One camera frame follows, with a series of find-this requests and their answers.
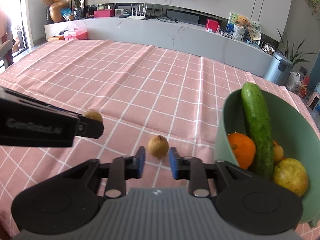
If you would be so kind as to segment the brown longan fruit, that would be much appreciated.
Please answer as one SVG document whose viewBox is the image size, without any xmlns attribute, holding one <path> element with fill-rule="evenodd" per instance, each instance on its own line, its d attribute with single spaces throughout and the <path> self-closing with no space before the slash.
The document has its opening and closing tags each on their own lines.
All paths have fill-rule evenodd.
<svg viewBox="0 0 320 240">
<path fill-rule="evenodd" d="M 155 158 L 163 158 L 169 150 L 169 143 L 162 135 L 156 135 L 149 140 L 148 152 Z"/>
<path fill-rule="evenodd" d="M 84 114 L 84 117 L 95 120 L 95 121 L 103 122 L 102 115 L 96 111 L 87 111 Z"/>
</svg>

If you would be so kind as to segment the orange tangerine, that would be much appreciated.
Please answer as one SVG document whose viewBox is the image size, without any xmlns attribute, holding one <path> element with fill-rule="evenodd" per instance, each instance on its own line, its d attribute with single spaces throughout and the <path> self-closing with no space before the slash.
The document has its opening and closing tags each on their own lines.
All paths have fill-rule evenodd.
<svg viewBox="0 0 320 240">
<path fill-rule="evenodd" d="M 239 166 L 245 170 L 248 169 L 252 165 L 256 153 L 253 140 L 247 135 L 237 132 L 227 135 L 227 138 Z"/>
</svg>

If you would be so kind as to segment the pink checked tablecloth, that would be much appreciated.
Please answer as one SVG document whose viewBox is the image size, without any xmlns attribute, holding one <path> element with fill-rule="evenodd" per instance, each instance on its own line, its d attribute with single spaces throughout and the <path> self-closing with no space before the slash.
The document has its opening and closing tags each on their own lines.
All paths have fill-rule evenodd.
<svg viewBox="0 0 320 240">
<path fill-rule="evenodd" d="M 7 69 L 1 85 L 76 113 L 99 112 L 99 139 L 71 148 L 1 147 L 1 225 L 18 233 L 11 203 L 22 190 L 88 159 L 109 163 L 156 136 L 181 155 L 214 160 L 227 96 L 244 83 L 291 104 L 311 124 L 302 100 L 286 88 L 219 61 L 141 44 L 95 40 L 48 42 Z"/>
</svg>

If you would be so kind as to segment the green cucumber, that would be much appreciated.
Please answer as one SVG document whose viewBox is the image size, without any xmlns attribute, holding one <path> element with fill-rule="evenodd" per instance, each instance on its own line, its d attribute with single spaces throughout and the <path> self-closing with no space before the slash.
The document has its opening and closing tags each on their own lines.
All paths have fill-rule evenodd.
<svg viewBox="0 0 320 240">
<path fill-rule="evenodd" d="M 241 89 L 241 101 L 247 133 L 256 146 L 251 170 L 270 180 L 274 168 L 273 135 L 263 91 L 258 85 L 247 82 Z"/>
</svg>

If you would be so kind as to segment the small yellow fruit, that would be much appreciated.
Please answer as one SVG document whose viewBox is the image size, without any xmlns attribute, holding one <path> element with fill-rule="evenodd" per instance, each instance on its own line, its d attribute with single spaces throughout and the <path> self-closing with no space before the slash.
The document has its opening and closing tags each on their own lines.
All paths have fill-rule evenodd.
<svg viewBox="0 0 320 240">
<path fill-rule="evenodd" d="M 275 140 L 273 140 L 273 155 L 275 163 L 284 159 L 284 150 Z"/>
</svg>

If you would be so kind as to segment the pink storage box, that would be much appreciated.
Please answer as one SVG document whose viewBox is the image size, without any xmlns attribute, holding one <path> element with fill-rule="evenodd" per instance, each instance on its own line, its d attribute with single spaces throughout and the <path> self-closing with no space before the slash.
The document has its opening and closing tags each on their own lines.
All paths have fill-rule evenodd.
<svg viewBox="0 0 320 240">
<path fill-rule="evenodd" d="M 87 30 L 84 28 L 73 28 L 73 29 L 68 29 L 63 33 L 64 39 L 66 41 L 69 40 L 86 40 L 87 39 Z"/>
</svg>

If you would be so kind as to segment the green plastic bowl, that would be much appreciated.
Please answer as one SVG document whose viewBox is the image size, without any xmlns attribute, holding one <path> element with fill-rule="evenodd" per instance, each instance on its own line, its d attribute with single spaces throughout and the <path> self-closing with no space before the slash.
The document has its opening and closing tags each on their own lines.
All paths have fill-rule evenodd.
<svg viewBox="0 0 320 240">
<path fill-rule="evenodd" d="M 309 184 L 302 196 L 301 223 L 315 227 L 319 222 L 319 137 L 309 122 L 291 104 L 276 95 L 263 91 L 271 117 L 274 140 L 284 149 L 288 158 L 300 161 L 306 168 Z M 241 90 L 235 90 L 225 100 L 217 135 L 214 156 L 237 164 L 229 146 L 229 133 L 246 133 L 242 111 Z"/>
</svg>

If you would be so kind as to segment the brown ceramic vase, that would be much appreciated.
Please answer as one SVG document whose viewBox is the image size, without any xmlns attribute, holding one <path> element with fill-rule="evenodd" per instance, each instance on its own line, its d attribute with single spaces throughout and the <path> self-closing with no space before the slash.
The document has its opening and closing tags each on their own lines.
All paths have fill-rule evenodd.
<svg viewBox="0 0 320 240">
<path fill-rule="evenodd" d="M 67 9 L 67 8 L 68 8 L 68 2 L 60 1 L 60 0 L 57 0 L 49 7 L 50 16 L 54 23 L 63 21 L 61 10 Z"/>
</svg>

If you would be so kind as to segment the white wifi router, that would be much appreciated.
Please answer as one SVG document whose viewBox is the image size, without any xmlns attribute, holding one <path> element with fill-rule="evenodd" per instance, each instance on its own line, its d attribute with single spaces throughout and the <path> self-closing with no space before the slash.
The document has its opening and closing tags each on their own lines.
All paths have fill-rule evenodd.
<svg viewBox="0 0 320 240">
<path fill-rule="evenodd" d="M 144 20 L 146 19 L 146 12 L 148 10 L 147 5 L 131 5 L 131 13 L 127 18 L 131 18 L 134 20 Z"/>
</svg>

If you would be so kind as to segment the grey metal trash bin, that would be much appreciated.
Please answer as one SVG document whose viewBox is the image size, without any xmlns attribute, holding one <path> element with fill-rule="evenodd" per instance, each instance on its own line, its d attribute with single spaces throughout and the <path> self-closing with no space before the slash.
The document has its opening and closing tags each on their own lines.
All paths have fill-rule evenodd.
<svg viewBox="0 0 320 240">
<path fill-rule="evenodd" d="M 270 66 L 263 76 L 267 81 L 284 86 L 288 80 L 293 63 L 280 53 L 274 53 Z"/>
</svg>

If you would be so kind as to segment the red box on counter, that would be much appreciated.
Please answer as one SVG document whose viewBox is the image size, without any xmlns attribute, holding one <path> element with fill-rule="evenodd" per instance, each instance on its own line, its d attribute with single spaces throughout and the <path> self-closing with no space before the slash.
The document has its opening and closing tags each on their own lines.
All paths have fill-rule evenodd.
<svg viewBox="0 0 320 240">
<path fill-rule="evenodd" d="M 216 20 L 208 19 L 206 23 L 206 29 L 209 32 L 217 32 L 220 30 L 220 24 Z"/>
</svg>

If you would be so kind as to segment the teddy bear gift bag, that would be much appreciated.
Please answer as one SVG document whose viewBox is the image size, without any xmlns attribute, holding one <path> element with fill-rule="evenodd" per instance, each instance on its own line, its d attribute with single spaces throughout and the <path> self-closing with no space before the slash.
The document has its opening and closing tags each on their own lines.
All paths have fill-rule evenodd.
<svg viewBox="0 0 320 240">
<path fill-rule="evenodd" d="M 247 44 L 256 44 L 257 46 L 261 41 L 261 25 L 247 18 L 246 16 L 231 12 L 226 32 L 238 41 L 246 42 Z"/>
</svg>

